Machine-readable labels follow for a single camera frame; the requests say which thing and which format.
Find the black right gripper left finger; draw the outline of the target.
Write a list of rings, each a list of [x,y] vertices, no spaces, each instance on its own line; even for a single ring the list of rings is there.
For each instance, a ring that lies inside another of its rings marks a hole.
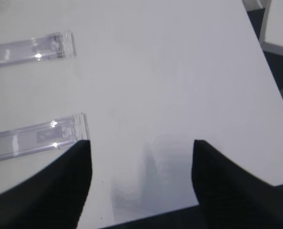
[[[80,140],[46,168],[0,194],[0,229],[75,229],[92,180],[91,144]]]

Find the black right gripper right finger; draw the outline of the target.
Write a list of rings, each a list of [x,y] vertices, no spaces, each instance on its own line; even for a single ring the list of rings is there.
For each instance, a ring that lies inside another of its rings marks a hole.
[[[283,229],[283,190],[204,140],[193,145],[191,181],[210,229]]]

